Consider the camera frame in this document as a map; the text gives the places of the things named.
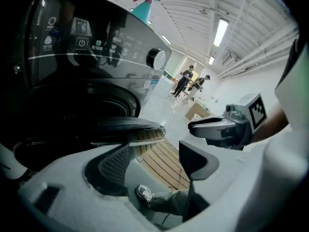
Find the robotic arm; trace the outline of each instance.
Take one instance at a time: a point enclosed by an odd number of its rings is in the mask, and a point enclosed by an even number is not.
[[[207,144],[242,150],[266,121],[261,94],[249,94],[238,103],[228,104],[222,116],[210,116],[188,124],[190,133]]]

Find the teal spray bottle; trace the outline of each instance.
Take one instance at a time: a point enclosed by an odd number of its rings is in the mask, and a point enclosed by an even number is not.
[[[134,10],[132,10],[132,14],[139,18],[144,23],[148,23],[148,19],[150,16],[150,8],[151,4],[154,0],[145,0],[143,3],[138,5]]]

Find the wooden slats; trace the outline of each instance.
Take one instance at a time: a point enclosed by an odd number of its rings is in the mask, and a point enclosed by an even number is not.
[[[144,131],[138,134],[138,139],[151,140],[158,134],[154,131]],[[140,164],[163,185],[178,190],[189,188],[190,180],[179,162],[179,152],[171,144],[159,142],[137,146],[135,150],[138,154],[141,153],[137,157]]]
[[[161,144],[156,144],[156,146],[165,154],[172,162],[174,162],[179,168],[181,166],[179,160],[177,160],[171,153],[169,153]]]
[[[180,167],[171,161],[157,146],[153,146],[152,150],[157,156],[159,156],[163,162],[165,162],[170,168],[172,168],[177,174],[181,174]]]
[[[174,158],[179,161],[179,155],[174,152],[165,142],[159,142]]]
[[[179,181],[175,180],[172,176],[170,176],[167,172],[165,172],[151,157],[148,155],[144,158],[144,161],[158,174],[169,182],[170,186],[178,188]]]

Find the ceiling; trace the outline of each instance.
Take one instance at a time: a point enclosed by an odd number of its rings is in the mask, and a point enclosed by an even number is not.
[[[130,10],[144,0],[112,1]],[[216,47],[213,41],[220,18],[229,25]],[[272,61],[286,61],[298,34],[289,12],[276,0],[161,0],[153,2],[149,20],[154,31],[171,41],[171,48],[203,64],[213,56],[211,67],[222,78],[266,67]],[[230,52],[240,61],[224,67],[222,61]]]

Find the shoe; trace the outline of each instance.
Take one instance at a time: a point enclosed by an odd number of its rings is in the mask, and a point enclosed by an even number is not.
[[[139,185],[135,188],[136,194],[141,199],[147,202],[147,206],[150,208],[150,201],[153,198],[154,194],[151,193],[150,189],[146,186]]]

